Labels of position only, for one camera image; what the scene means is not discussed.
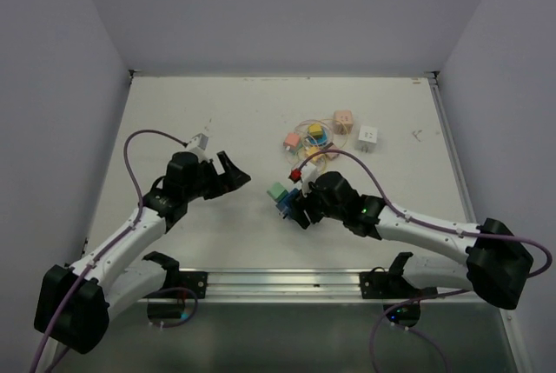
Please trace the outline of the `dark blue cube socket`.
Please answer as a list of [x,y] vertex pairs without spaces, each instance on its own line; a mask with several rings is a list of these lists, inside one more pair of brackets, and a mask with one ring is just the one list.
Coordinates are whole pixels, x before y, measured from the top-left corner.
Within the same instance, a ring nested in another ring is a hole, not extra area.
[[291,218],[292,201],[299,195],[299,193],[300,191],[297,188],[293,188],[292,190],[287,191],[276,203],[275,207],[283,219]]

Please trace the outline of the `green plug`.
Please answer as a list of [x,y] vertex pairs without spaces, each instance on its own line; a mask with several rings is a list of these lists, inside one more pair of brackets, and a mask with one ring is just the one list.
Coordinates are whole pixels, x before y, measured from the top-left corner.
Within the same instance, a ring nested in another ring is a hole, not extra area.
[[267,194],[275,203],[279,203],[287,196],[288,190],[281,183],[276,182],[268,188]]

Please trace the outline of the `yellow plug with cable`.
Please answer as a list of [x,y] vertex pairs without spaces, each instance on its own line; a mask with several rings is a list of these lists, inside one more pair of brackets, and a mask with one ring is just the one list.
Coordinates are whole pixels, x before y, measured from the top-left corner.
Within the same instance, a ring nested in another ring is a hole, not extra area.
[[312,158],[310,159],[311,162],[318,162],[320,160],[320,156],[316,155],[316,153],[318,153],[320,151],[319,148],[315,147],[315,146],[311,146],[311,147],[307,147],[304,151],[305,157],[310,157],[312,156]]

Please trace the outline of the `salmon plug with cable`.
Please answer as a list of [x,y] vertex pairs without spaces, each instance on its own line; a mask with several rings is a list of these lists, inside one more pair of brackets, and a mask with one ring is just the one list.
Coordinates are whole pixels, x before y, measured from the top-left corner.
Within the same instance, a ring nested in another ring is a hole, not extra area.
[[285,151],[296,152],[299,149],[300,144],[300,135],[295,132],[289,132],[283,141],[283,148]]

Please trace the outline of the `white cube socket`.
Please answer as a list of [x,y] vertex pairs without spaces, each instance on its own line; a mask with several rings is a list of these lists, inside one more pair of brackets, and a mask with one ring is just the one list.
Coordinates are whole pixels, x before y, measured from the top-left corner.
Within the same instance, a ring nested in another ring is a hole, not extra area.
[[378,143],[379,131],[377,128],[362,125],[357,136],[356,149],[363,152],[372,152]]

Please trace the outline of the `pink cube socket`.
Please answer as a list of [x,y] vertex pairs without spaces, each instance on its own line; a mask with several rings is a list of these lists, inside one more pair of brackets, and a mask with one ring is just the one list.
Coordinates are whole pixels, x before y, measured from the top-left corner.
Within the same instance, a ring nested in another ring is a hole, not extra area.
[[333,114],[334,133],[336,135],[349,135],[354,126],[351,110],[336,110]]

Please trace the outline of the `light blue plug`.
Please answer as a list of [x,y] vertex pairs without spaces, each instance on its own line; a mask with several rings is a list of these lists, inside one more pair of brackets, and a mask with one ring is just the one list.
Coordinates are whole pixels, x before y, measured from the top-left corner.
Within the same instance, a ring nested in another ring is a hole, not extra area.
[[319,146],[319,147],[326,146],[329,143],[327,135],[323,135],[321,137],[310,137],[308,141],[312,145]]

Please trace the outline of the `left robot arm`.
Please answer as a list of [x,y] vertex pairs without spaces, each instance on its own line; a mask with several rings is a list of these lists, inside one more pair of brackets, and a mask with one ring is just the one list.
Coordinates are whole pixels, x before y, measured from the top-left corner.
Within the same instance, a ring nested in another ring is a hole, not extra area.
[[217,154],[223,172],[192,152],[178,152],[119,231],[68,267],[43,277],[34,327],[80,354],[93,350],[109,323],[135,301],[157,293],[178,296],[179,263],[146,249],[186,215],[189,203],[240,189],[251,177],[228,155]]

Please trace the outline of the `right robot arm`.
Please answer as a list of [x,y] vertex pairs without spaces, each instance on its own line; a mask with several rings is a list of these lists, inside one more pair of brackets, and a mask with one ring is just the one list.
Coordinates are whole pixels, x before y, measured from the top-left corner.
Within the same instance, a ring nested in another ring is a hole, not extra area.
[[289,177],[301,184],[290,202],[290,217],[303,229],[327,217],[356,236],[408,243],[435,254],[423,260],[397,256],[387,275],[395,296],[415,289],[461,289],[498,308],[517,307],[533,256],[502,222],[451,223],[400,211],[384,198],[358,193],[337,171],[303,176],[293,170]]

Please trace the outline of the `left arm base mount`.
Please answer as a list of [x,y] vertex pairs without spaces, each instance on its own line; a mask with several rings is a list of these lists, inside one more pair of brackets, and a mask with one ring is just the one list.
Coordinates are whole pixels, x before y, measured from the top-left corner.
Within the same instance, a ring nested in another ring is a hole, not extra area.
[[156,251],[148,253],[142,259],[158,264],[166,272],[162,290],[185,288],[193,291],[198,299],[205,298],[209,277],[207,271],[181,270],[177,260]]

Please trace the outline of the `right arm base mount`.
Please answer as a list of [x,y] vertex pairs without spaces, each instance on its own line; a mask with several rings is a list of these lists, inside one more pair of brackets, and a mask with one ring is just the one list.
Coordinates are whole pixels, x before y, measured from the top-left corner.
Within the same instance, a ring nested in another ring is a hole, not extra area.
[[403,278],[407,261],[414,255],[401,252],[385,270],[375,267],[359,273],[359,286],[362,299],[409,299],[431,296],[438,293],[435,287],[415,288]]

